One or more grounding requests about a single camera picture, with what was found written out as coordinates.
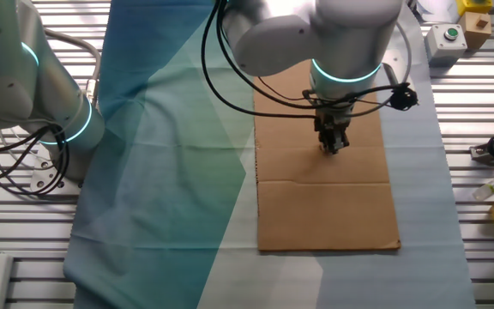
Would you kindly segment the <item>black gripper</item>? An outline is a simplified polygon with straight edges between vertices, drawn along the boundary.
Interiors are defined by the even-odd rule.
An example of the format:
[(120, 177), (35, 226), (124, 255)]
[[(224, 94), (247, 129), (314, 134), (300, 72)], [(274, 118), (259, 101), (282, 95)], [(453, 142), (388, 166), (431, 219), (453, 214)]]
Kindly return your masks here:
[(325, 153), (336, 155), (342, 148), (350, 145), (346, 135), (346, 129), (350, 123), (351, 119), (346, 112), (316, 110), (315, 131), (318, 132), (319, 142)]

